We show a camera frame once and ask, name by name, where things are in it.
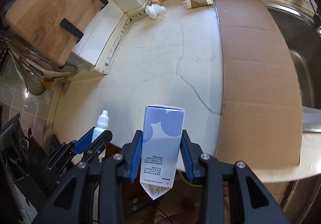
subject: metal bolt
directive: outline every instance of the metal bolt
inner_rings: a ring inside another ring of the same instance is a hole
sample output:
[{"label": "metal bolt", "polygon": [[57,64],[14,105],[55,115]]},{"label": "metal bolt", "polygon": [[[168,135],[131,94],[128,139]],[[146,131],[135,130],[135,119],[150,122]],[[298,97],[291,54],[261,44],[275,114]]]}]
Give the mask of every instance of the metal bolt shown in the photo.
[{"label": "metal bolt", "polygon": [[87,166],[87,163],[85,163],[84,161],[81,161],[77,164],[78,168],[84,169]]},{"label": "metal bolt", "polygon": [[208,160],[210,157],[211,157],[211,156],[210,156],[208,153],[202,153],[202,154],[201,154],[201,158],[202,158],[203,160]]},{"label": "metal bolt", "polygon": [[238,162],[236,163],[236,166],[239,167],[239,168],[241,168],[241,169],[243,169],[243,168],[245,168],[245,163],[242,162],[242,161],[238,161]]},{"label": "metal bolt", "polygon": [[123,155],[120,154],[120,153],[116,153],[116,154],[113,156],[113,158],[114,158],[115,160],[119,161],[119,160],[121,160],[121,159],[123,158]]}]

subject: stainless steel sink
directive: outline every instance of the stainless steel sink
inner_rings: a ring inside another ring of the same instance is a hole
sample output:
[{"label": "stainless steel sink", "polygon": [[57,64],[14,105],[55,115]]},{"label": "stainless steel sink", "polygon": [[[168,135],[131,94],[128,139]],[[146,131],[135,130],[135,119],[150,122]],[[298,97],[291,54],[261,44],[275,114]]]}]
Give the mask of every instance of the stainless steel sink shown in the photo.
[{"label": "stainless steel sink", "polygon": [[301,90],[302,106],[321,109],[321,31],[295,8],[264,1],[290,49]]}]

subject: crumpled plastic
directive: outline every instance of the crumpled plastic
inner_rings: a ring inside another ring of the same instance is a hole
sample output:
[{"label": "crumpled plastic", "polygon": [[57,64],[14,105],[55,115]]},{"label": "crumpled plastic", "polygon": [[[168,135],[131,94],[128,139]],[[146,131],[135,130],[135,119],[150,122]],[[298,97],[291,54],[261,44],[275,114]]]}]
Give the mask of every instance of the crumpled plastic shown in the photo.
[{"label": "crumpled plastic", "polygon": [[164,6],[160,6],[157,4],[152,4],[151,6],[145,7],[145,13],[151,18],[156,19],[158,15],[163,15],[166,12],[166,8]]}]

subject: bottle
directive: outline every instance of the bottle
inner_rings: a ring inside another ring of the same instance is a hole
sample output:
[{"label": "bottle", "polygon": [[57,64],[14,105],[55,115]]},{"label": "bottle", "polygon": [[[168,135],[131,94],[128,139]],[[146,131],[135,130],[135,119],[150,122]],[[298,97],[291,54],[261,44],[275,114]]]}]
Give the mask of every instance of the bottle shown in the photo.
[{"label": "bottle", "polygon": [[[108,111],[103,110],[102,114],[98,117],[96,127],[94,129],[94,132],[92,133],[92,143],[98,138],[99,135],[102,134],[103,131],[108,130],[108,122]],[[100,162],[102,161],[102,158],[105,157],[105,153],[106,149],[104,149],[104,151],[98,156]]]}]

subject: brown cardboard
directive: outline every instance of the brown cardboard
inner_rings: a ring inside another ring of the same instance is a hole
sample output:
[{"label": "brown cardboard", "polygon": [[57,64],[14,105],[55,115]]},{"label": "brown cardboard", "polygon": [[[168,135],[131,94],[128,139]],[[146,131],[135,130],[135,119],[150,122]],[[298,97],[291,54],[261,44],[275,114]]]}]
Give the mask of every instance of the brown cardboard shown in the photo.
[{"label": "brown cardboard", "polygon": [[214,0],[224,95],[216,157],[253,169],[296,166],[302,142],[299,83],[286,42],[260,0]]}]

